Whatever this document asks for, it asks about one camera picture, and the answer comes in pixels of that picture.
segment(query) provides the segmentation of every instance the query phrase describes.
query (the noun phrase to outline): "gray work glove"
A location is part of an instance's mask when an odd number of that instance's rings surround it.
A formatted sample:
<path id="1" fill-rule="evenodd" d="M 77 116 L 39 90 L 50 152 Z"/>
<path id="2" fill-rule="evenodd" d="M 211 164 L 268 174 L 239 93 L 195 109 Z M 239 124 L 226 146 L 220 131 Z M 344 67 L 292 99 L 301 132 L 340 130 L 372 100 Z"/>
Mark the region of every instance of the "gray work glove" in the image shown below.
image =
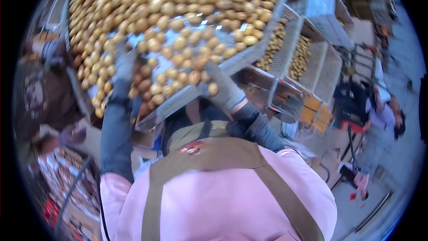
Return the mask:
<path id="1" fill-rule="evenodd" d="M 115 76 L 117 79 L 132 82 L 137 53 L 135 49 L 128 52 L 126 41 L 123 39 L 116 44 Z"/>
<path id="2" fill-rule="evenodd" d="M 218 86 L 218 94 L 210 98 L 213 103 L 224 107 L 226 110 L 231 110 L 246 98 L 243 90 L 240 89 L 235 82 L 233 82 L 232 78 L 226 75 L 217 64 L 209 61 L 205 64 L 205 70 Z M 198 87 L 202 91 L 202 96 L 208 98 L 208 86 L 201 83 Z"/>

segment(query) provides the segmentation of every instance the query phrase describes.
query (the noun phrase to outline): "hand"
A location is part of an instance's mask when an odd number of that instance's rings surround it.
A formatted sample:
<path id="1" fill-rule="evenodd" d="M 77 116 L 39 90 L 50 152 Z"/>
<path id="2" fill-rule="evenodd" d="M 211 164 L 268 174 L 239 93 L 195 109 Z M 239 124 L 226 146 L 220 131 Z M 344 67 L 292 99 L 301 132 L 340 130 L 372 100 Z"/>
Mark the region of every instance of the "hand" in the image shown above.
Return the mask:
<path id="1" fill-rule="evenodd" d="M 125 81 L 132 81 L 136 60 L 136 50 L 128 52 L 126 39 L 121 40 L 116 45 L 116 77 Z"/>
<path id="2" fill-rule="evenodd" d="M 235 82 L 223 73 L 214 62 L 207 62 L 205 70 L 218 86 L 218 94 L 210 98 L 213 103 L 224 107 L 226 110 L 232 110 L 245 101 L 246 96 L 243 90 L 238 88 Z M 209 96 L 206 84 L 200 83 L 198 88 L 202 91 L 203 97 L 207 98 Z"/>
<path id="3" fill-rule="evenodd" d="M 80 144 L 86 139 L 86 128 L 81 128 L 78 132 L 72 132 L 76 128 L 76 124 L 66 126 L 58 135 L 58 140 L 61 146 L 70 146 Z"/>

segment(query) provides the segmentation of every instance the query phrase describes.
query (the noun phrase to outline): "dark hair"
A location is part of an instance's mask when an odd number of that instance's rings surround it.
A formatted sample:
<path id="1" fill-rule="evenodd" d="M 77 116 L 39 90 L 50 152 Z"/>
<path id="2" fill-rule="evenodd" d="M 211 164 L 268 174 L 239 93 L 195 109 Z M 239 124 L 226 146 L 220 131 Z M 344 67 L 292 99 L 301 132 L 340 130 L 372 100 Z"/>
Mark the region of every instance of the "dark hair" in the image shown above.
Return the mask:
<path id="1" fill-rule="evenodd" d="M 406 123 L 405 123 L 406 116 L 404 115 L 403 110 L 401 110 L 400 115 L 403 120 L 403 123 L 401 124 L 400 127 L 394 127 L 394 138 L 396 141 L 399 139 L 399 137 L 403 136 L 404 132 L 406 131 Z"/>

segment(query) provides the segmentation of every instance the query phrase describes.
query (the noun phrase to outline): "red tag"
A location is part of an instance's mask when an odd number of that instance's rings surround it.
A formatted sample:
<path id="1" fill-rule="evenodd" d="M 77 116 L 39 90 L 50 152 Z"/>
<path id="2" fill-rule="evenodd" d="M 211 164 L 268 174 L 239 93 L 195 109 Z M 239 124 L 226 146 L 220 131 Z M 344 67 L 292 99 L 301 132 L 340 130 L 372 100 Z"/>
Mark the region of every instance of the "red tag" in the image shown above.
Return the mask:
<path id="1" fill-rule="evenodd" d="M 352 193 L 349 196 L 349 201 L 354 201 L 354 200 L 356 200 L 356 193 Z"/>

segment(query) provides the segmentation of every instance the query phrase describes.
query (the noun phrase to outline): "brown shirt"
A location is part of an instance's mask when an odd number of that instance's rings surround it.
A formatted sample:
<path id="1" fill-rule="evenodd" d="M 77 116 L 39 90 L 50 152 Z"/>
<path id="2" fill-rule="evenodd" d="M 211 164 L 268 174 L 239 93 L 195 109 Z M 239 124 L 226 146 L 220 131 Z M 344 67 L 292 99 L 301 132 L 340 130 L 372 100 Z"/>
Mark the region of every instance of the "brown shirt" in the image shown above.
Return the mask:
<path id="1" fill-rule="evenodd" d="M 66 72 L 46 70 L 38 63 L 18 64 L 13 104 L 18 145 L 29 142 L 41 124 L 62 131 L 83 117 Z"/>

